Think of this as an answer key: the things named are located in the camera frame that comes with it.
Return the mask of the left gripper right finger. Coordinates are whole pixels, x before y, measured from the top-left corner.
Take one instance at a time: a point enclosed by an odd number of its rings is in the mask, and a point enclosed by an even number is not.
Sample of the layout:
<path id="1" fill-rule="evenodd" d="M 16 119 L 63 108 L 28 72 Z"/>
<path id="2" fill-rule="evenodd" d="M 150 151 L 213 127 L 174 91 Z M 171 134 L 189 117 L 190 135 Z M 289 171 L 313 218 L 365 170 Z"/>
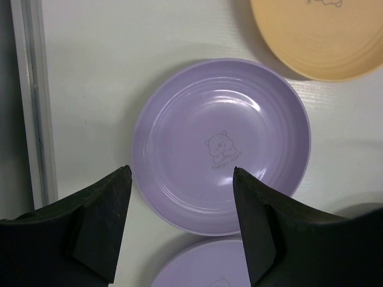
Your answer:
<path id="1" fill-rule="evenodd" d="M 344 218 L 233 172 L 252 286 L 381 286 L 382 209 Z"/>

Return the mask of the steel plate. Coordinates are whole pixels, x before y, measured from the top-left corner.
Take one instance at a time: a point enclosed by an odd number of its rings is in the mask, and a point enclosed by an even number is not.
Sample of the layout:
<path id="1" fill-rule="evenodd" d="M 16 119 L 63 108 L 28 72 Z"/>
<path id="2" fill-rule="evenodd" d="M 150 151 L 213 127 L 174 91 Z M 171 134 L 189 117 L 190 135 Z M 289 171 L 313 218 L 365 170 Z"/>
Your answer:
<path id="1" fill-rule="evenodd" d="M 365 215 L 374 210 L 382 209 L 382 203 L 358 203 L 351 206 L 343 207 L 335 212 L 335 215 L 344 218 L 356 218 Z"/>

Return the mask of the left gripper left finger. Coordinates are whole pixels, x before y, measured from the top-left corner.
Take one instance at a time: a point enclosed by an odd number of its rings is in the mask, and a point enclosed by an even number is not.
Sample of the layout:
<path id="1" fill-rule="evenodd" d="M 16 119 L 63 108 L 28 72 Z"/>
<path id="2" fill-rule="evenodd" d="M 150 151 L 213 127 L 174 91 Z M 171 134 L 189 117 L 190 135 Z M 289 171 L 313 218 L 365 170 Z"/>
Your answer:
<path id="1" fill-rule="evenodd" d="M 122 166 L 55 203 L 2 219 L 1 285 L 112 284 L 131 189 L 131 169 Z"/>

